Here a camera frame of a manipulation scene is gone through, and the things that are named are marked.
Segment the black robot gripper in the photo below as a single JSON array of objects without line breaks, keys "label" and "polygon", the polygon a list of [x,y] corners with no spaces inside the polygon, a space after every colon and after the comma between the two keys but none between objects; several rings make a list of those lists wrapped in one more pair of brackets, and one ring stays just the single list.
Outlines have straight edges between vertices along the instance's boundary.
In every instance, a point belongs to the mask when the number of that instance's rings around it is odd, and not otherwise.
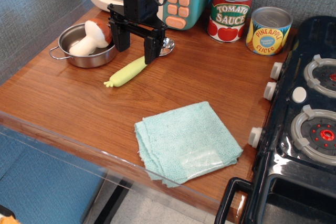
[{"label": "black robot gripper", "polygon": [[144,38],[144,62],[149,65],[161,52],[167,25],[158,18],[159,0],[123,0],[122,5],[109,4],[110,27],[116,49],[130,47],[130,34]]}]

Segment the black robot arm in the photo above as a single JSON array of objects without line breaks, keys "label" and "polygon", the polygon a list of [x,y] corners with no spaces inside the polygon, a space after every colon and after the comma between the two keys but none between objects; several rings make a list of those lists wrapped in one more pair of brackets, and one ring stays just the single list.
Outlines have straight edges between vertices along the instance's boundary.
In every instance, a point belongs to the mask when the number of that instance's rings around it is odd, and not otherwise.
[{"label": "black robot arm", "polygon": [[144,63],[159,57],[167,25],[159,19],[159,7],[167,0],[123,0],[123,5],[110,4],[110,27],[116,49],[130,47],[130,34],[144,39]]}]

